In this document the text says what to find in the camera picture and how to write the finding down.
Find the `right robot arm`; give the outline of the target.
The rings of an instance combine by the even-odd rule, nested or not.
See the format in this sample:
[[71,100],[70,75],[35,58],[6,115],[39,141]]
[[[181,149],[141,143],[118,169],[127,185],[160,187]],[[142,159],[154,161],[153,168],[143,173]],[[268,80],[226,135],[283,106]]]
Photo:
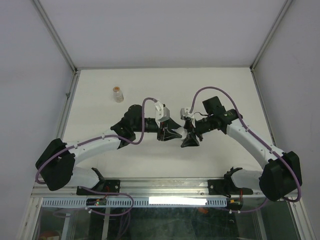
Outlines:
[[226,110],[217,96],[203,101],[207,115],[195,120],[189,108],[180,111],[185,121],[181,147],[196,147],[203,140],[203,134],[214,130],[237,141],[258,162],[261,170],[246,170],[232,167],[223,176],[223,185],[216,191],[226,197],[241,190],[261,190],[270,201],[283,199],[302,186],[300,159],[293,151],[284,152],[265,142],[248,126],[235,109]]

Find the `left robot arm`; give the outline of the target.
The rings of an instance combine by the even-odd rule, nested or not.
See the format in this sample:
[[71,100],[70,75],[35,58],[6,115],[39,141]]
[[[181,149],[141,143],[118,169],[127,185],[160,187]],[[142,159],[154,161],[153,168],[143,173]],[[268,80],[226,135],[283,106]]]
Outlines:
[[159,141],[182,138],[177,132],[181,125],[170,118],[168,108],[160,102],[154,106],[155,117],[145,117],[141,105],[130,106],[118,123],[88,140],[69,143],[60,138],[52,140],[35,163],[35,181],[46,185],[50,191],[63,187],[85,187],[93,194],[102,193],[105,182],[101,173],[94,167],[79,167],[79,163],[133,144],[136,133],[156,133]]

